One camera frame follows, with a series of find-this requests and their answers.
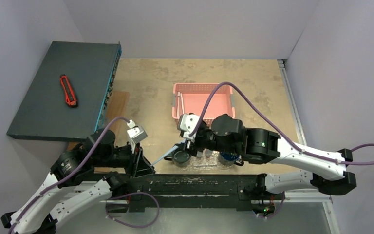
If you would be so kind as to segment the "clear textured oval tray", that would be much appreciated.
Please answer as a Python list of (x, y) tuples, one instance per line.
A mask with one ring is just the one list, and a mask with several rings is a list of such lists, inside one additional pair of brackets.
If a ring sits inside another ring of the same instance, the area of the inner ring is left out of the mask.
[(198, 153), (197, 157), (191, 157), (188, 165), (184, 168), (186, 171), (214, 171), (228, 170), (234, 166), (234, 163), (227, 162), (217, 151), (204, 151)]

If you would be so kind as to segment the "dark blue cup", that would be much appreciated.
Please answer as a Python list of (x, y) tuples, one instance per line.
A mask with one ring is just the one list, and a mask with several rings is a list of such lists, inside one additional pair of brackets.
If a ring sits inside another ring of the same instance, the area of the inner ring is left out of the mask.
[(242, 161), (241, 156), (238, 154), (220, 152), (218, 156), (218, 160), (224, 166), (232, 166), (232, 165), (243, 166), (244, 165), (244, 162)]

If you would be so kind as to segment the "grey toothbrush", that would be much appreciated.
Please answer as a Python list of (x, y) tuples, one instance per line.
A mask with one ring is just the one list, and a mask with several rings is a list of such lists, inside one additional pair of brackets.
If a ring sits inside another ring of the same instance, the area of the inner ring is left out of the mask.
[(171, 153), (173, 153), (176, 149), (178, 149), (179, 146), (175, 144), (171, 149), (169, 149), (166, 153), (164, 153), (161, 157), (159, 157), (156, 161), (154, 161), (151, 164), (151, 167), (157, 164), (159, 161), (163, 160), (165, 157), (169, 156)]

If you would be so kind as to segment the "dark green mug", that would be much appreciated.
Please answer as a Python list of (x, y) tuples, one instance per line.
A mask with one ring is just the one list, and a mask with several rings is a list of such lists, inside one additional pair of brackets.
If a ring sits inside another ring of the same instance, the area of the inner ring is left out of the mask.
[(164, 157), (164, 160), (173, 162), (174, 165), (180, 168), (185, 168), (190, 164), (192, 156), (181, 150), (176, 150)]

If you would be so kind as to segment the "pink plastic basket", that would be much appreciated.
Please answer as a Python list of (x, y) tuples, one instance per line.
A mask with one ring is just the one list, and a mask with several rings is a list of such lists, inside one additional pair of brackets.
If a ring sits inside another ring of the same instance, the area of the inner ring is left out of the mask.
[[(200, 115), (204, 105), (213, 91), (217, 86), (216, 83), (176, 83), (173, 86), (173, 103), (172, 103), (172, 117), (175, 123), (179, 122), (180, 117), (177, 116), (178, 109), (178, 97), (177, 92), (183, 94), (184, 100), (184, 111), (185, 114), (196, 114)], [(233, 88), (229, 85), (220, 87), (213, 95), (203, 121), (208, 126), (211, 125), (212, 121), (222, 115), (228, 114), (230, 117), (236, 117), (236, 110), (233, 102)]]

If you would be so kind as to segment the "white toothbrush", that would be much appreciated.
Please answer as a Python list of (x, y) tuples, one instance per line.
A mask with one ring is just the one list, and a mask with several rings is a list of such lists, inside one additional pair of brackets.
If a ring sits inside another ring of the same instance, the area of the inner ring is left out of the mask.
[(181, 92), (177, 92), (177, 97), (178, 97), (177, 116), (180, 117), (181, 115), (183, 115), (185, 113), (183, 94)]

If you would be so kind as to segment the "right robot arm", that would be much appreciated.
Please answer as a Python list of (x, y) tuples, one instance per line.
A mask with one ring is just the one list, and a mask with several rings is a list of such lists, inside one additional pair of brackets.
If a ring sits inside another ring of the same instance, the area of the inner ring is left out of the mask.
[(263, 175), (254, 185), (255, 195), (259, 198), (297, 189), (346, 195), (357, 187), (355, 174), (346, 169), (345, 163), (352, 161), (352, 152), (347, 149), (327, 152), (286, 141), (266, 129), (246, 128), (241, 120), (227, 114), (215, 118), (211, 126), (195, 114), (183, 114), (177, 129), (187, 141), (186, 150), (192, 155), (208, 149), (240, 156), (250, 164), (271, 163), (298, 168), (292, 173)]

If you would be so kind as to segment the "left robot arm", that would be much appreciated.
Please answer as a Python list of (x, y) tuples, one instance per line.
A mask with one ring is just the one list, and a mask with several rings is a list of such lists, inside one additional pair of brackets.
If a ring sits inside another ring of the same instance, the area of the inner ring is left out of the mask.
[(27, 203), (2, 215), (4, 228), (11, 234), (53, 234), (100, 201), (130, 203), (143, 196), (141, 187), (131, 182), (155, 172), (140, 145), (147, 133), (135, 126), (127, 134), (128, 143), (116, 147), (114, 132), (100, 129), (62, 153)]

